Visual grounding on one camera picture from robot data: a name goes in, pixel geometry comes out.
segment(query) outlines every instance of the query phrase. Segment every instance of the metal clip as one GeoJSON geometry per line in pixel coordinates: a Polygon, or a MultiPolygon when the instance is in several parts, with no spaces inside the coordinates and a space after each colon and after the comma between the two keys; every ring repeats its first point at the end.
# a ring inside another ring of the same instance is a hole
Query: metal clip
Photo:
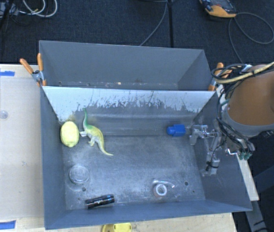
{"type": "Polygon", "coordinates": [[[44,66],[41,59],[41,54],[38,53],[37,55],[37,62],[38,62],[38,68],[39,70],[34,71],[32,67],[27,63],[27,61],[24,58],[20,59],[20,63],[25,67],[25,69],[28,71],[29,74],[33,77],[33,79],[36,81],[37,85],[40,86],[46,86],[46,79],[43,73],[44,66]]]}

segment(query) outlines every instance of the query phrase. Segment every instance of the bin floor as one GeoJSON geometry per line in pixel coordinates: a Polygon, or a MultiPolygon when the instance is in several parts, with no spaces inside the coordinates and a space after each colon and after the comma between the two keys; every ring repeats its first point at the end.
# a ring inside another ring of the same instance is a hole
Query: bin floor
{"type": "Polygon", "coordinates": [[[106,136],[103,154],[81,137],[72,148],[62,147],[67,209],[85,207],[85,200],[113,194],[115,204],[204,199],[195,153],[187,136],[106,136]],[[74,184],[69,171],[84,166],[90,177],[74,184]],[[155,197],[153,181],[168,181],[167,195],[155,197]]]}

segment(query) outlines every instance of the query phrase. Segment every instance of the yellow object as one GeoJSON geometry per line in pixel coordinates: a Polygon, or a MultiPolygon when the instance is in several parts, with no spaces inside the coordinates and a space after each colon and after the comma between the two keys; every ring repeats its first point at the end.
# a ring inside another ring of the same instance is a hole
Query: yellow object
{"type": "Polygon", "coordinates": [[[102,232],[131,232],[131,231],[132,231],[132,225],[130,222],[106,224],[102,228],[102,232]]]}
{"type": "Polygon", "coordinates": [[[70,148],[74,147],[79,142],[79,130],[74,122],[66,121],[62,125],[61,142],[70,148]]]}

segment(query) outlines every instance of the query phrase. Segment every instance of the wooden table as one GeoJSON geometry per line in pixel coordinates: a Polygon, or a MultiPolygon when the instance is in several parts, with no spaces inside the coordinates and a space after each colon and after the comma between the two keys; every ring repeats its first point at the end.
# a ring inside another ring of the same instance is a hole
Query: wooden table
{"type": "MultiPolygon", "coordinates": [[[[14,71],[15,76],[30,77],[22,65],[0,64],[1,71],[14,71]]],[[[253,178],[246,161],[239,161],[243,172],[247,190],[251,201],[259,200],[253,178]]],[[[13,231],[45,231],[43,217],[15,218],[16,226],[13,231]]],[[[136,232],[236,232],[235,223],[231,213],[202,215],[193,217],[171,218],[153,221],[132,222],[132,231],[136,232]]],[[[58,231],[100,232],[102,226],[91,226],[73,229],[60,229],[58,231]]]]}

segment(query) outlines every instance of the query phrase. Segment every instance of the black battery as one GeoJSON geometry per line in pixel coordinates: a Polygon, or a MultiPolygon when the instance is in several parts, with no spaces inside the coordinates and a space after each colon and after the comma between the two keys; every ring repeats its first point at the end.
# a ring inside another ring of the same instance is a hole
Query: black battery
{"type": "Polygon", "coordinates": [[[104,195],[101,197],[93,198],[93,199],[88,199],[85,201],[85,205],[88,209],[109,204],[109,203],[114,203],[114,196],[113,194],[108,194],[104,195]]]}

